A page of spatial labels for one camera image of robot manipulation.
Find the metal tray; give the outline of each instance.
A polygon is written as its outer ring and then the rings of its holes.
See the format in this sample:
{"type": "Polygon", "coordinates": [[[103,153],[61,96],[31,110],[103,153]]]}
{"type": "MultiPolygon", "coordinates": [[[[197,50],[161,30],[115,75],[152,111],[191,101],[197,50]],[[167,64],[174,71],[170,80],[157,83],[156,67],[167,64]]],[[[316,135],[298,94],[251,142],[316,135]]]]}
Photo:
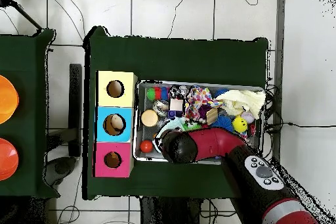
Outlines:
{"type": "MultiPolygon", "coordinates": [[[[250,87],[250,86],[234,86],[234,85],[217,85],[217,84],[204,84],[204,83],[187,83],[187,82],[172,82],[172,81],[138,81],[136,84],[136,97],[137,97],[137,109],[135,110],[135,127],[133,131],[133,156],[137,160],[141,161],[151,161],[151,162],[167,162],[163,155],[158,152],[155,148],[149,153],[144,153],[140,151],[140,144],[143,140],[153,141],[153,136],[158,133],[159,126],[146,127],[141,123],[141,114],[147,110],[152,109],[153,102],[150,101],[146,94],[147,89],[151,87],[166,87],[170,88],[172,85],[185,85],[187,88],[190,86],[197,85],[201,88],[208,88],[213,95],[218,89],[227,88],[229,90],[249,90],[253,92],[263,91],[260,87],[250,87]]],[[[263,121],[264,121],[264,108],[262,108],[259,113],[259,119],[256,121],[256,134],[251,138],[251,146],[257,150],[263,150],[263,121]]],[[[219,164],[220,161],[215,158],[208,158],[206,160],[199,161],[200,164],[219,164]]]]}

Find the red ball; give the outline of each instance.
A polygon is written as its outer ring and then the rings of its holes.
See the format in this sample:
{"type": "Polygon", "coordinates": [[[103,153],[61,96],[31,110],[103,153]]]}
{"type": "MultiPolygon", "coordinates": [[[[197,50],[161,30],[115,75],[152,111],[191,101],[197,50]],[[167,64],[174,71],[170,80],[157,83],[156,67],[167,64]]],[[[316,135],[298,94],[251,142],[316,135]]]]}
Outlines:
{"type": "Polygon", "coordinates": [[[153,150],[153,144],[149,140],[143,140],[140,144],[141,152],[151,152],[153,150]]]}

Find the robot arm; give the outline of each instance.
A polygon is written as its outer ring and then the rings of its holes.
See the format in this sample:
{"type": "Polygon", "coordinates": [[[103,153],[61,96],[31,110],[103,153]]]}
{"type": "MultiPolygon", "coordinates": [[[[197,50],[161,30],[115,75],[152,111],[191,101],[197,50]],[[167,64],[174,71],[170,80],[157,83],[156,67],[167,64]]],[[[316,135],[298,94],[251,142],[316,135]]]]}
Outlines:
{"type": "Polygon", "coordinates": [[[318,224],[268,162],[225,129],[166,132],[162,153],[174,163],[222,156],[224,172],[229,171],[239,188],[241,197],[234,200],[234,206],[245,224],[318,224]]]}

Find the dark green cloth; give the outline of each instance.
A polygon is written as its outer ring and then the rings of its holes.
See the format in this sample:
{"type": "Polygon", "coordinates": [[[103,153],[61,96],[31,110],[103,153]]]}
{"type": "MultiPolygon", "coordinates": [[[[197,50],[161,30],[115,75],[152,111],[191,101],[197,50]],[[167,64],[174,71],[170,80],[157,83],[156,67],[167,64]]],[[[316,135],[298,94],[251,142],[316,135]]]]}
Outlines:
{"type": "Polygon", "coordinates": [[[103,27],[94,27],[87,38],[91,47],[87,50],[90,59],[86,56],[85,62],[85,69],[90,70],[90,103],[84,127],[89,127],[89,154],[84,189],[87,186],[88,196],[235,197],[216,165],[136,161],[130,178],[92,177],[95,71],[134,72],[138,79],[264,87],[267,40],[108,37],[103,27]]]}
{"type": "Polygon", "coordinates": [[[11,119],[0,124],[0,138],[18,151],[18,169],[0,181],[0,195],[55,197],[58,193],[43,182],[46,150],[45,57],[54,31],[34,37],[0,35],[0,75],[15,86],[19,105],[11,119]]]}

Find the yellow ball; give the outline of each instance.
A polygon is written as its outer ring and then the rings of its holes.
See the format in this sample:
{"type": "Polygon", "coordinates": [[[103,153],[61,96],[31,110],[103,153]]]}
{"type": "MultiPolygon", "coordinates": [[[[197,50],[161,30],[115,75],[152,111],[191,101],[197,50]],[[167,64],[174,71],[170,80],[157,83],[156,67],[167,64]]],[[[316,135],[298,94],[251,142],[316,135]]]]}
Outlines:
{"type": "Polygon", "coordinates": [[[234,126],[234,130],[239,133],[243,133],[247,130],[247,122],[240,116],[237,116],[236,119],[234,119],[232,125],[234,126]]]}

